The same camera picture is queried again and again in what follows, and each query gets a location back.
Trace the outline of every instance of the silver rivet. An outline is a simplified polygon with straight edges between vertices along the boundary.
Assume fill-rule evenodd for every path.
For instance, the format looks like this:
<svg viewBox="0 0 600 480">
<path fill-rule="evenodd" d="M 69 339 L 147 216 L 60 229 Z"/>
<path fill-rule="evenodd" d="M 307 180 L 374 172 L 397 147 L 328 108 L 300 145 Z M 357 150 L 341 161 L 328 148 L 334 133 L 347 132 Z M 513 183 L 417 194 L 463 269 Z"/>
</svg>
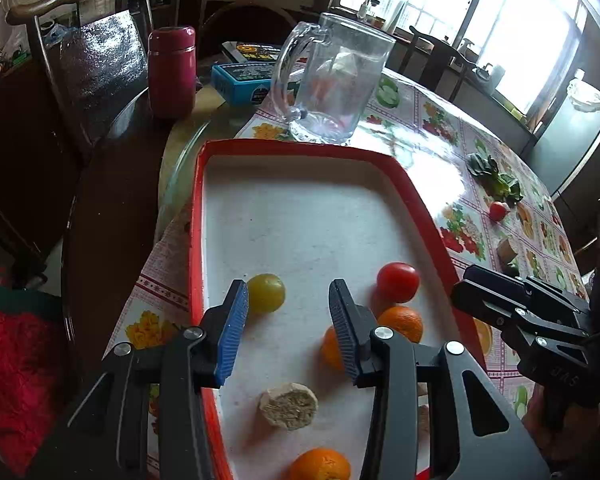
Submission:
<svg viewBox="0 0 600 480">
<path fill-rule="evenodd" d="M 128 355 L 131 352 L 131 345 L 129 343 L 120 343 L 116 345 L 113 349 L 113 353 L 117 356 L 122 357 L 123 355 Z"/>
<path fill-rule="evenodd" d="M 374 334 L 380 339 L 391 339 L 394 336 L 394 331 L 387 326 L 379 326 L 374 330 Z"/>
<path fill-rule="evenodd" d="M 200 339 L 203 333 L 204 331 L 199 326 L 192 326 L 191 328 L 187 328 L 182 335 L 186 339 L 191 339 L 192 341 L 195 341 L 196 339 Z"/>
<path fill-rule="evenodd" d="M 462 352 L 464 352 L 464 346 L 462 346 L 462 343 L 459 343 L 458 341 L 449 341 L 446 344 L 446 351 L 453 355 L 460 355 Z"/>
</svg>

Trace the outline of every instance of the red tomato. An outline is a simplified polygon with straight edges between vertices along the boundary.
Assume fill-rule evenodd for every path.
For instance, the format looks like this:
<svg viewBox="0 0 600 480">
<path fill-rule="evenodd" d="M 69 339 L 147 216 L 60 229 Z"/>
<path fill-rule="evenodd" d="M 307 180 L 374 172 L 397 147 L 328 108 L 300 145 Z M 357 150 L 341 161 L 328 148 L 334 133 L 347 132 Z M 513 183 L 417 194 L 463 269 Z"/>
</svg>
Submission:
<svg viewBox="0 0 600 480">
<path fill-rule="evenodd" d="M 489 218 L 494 222 L 502 220 L 509 212 L 509 206 L 504 202 L 493 202 L 489 206 Z"/>
<path fill-rule="evenodd" d="M 404 303 L 415 296 L 420 275 L 408 264 L 393 262 L 380 269 L 377 283 L 378 290 L 389 301 Z"/>
</svg>

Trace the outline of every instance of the red fabric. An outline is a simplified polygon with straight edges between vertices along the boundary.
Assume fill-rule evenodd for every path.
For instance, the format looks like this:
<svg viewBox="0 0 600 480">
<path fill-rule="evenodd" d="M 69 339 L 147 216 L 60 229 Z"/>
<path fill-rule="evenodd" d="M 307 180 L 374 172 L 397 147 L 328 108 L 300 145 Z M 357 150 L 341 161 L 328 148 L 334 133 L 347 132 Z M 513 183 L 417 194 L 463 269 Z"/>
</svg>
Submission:
<svg viewBox="0 0 600 480">
<path fill-rule="evenodd" d="M 67 355 L 61 324 L 0 312 L 0 455 L 19 476 L 65 406 Z"/>
</svg>

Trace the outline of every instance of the clear glass pitcher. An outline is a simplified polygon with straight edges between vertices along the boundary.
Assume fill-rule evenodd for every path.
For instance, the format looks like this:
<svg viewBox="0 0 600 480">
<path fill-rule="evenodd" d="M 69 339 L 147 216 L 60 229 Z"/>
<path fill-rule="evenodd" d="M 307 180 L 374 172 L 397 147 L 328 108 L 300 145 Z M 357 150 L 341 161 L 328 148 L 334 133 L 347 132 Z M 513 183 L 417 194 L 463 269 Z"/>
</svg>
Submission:
<svg viewBox="0 0 600 480">
<path fill-rule="evenodd" d="M 300 22 L 286 39 L 271 79 L 276 111 L 303 142 L 350 139 L 394 46 L 391 36 L 362 23 L 323 13 L 319 25 Z M 294 106 L 286 88 L 294 62 L 311 51 Z"/>
</svg>

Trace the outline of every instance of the blue box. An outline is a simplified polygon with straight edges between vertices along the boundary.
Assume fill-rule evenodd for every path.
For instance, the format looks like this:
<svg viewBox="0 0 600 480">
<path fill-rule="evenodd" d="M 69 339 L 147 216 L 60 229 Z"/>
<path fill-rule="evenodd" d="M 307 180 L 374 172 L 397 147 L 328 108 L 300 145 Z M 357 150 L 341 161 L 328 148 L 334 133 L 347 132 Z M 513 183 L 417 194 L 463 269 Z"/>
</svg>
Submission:
<svg viewBox="0 0 600 480">
<path fill-rule="evenodd" d="M 259 105 L 269 93 L 272 62 L 229 63 L 213 65 L 211 86 L 231 106 Z M 296 94 L 298 82 L 290 82 L 288 90 Z"/>
</svg>

